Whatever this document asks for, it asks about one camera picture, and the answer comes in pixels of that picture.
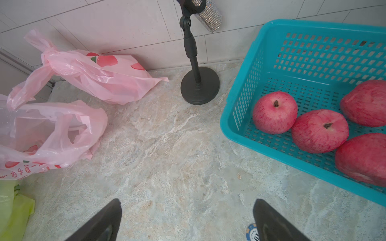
poker chip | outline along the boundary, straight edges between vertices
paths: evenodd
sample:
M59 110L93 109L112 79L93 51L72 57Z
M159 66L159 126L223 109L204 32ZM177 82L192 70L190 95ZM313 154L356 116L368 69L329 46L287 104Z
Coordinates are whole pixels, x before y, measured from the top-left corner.
M256 224L251 224L247 228L247 240L248 241L260 241L259 233L257 232Z

black stand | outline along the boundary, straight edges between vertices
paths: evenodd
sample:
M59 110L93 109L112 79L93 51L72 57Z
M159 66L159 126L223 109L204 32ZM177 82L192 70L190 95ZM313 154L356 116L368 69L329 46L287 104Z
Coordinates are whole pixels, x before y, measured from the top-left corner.
M201 2L202 12L206 1ZM182 97L190 104L205 104L216 97L220 89L220 79L216 72L207 67L199 67L197 62L197 46L193 34L190 32L190 15L184 6L182 8L182 17L179 25L184 30L184 46L187 57L190 59L192 70L189 71L181 82Z

teal plastic basket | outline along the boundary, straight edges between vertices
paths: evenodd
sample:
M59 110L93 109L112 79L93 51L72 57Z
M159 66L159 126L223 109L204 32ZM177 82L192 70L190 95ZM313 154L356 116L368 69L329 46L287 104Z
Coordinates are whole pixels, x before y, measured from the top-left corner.
M310 154L292 141L291 130L270 135L256 129L252 111L274 91L292 95L298 116L311 110L340 111L341 98L369 79L386 78L386 28L299 20L265 24L252 43L221 117L226 137L252 150L386 206L386 188L356 181L335 167L335 151ZM349 123L350 138L386 133Z

countertop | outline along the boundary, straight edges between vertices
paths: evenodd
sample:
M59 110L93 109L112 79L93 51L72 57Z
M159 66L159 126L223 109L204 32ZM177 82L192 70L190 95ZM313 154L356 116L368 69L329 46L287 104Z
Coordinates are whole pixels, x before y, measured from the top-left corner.
M150 71L170 82L124 106L57 82L50 102L102 107L108 125L92 160L22 180L36 200L24 240L65 240L113 198L123 210L117 240L243 241L257 198L312 241L386 240L385 207L227 139L220 117L241 62L206 66L221 84L202 106L181 96L188 67Z

basket rim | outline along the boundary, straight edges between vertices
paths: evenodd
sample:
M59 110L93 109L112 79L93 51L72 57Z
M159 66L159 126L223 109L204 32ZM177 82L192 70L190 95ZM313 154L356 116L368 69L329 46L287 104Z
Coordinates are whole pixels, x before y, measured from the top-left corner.
M352 192L356 195L366 198L367 200L373 201L377 204L380 204L386 207L386 194L382 194L370 187L366 187L362 184L359 184L355 181L349 180L345 177L332 173L330 171L324 170L320 167L316 167L311 163L307 163L303 160L299 160L295 157L292 157L288 154L282 153L278 150L274 150L270 147L267 147L263 144L252 141L240 134L233 132L229 126L228 121L230 121L231 113L233 107L238 98L238 93L241 92L242 87L244 86L247 75L250 71L251 65L255 58L258 47L265 38L267 32L277 26L277 25L290 25L290 26L303 26L303 27L323 27L323 28L334 28L342 30L355 30L355 31L366 31L366 32L379 32L386 33L386 27L375 27L367 25L355 25L355 24L337 24L337 23L326 23L326 22L314 22L314 21L304 21L304 20L286 20L286 19L277 19L266 23L260 30L255 41L251 44L250 49L243 61L243 64L240 67L239 73L234 81L234 84L229 91L227 97L227 103L224 107L223 113L220 119L220 128L223 134L238 144L241 144L249 149L252 149L256 152L259 152L263 155L266 155L270 158L278 160L286 165L294 167L298 170L311 174L321 180L329 182L339 188L345 189L349 192Z

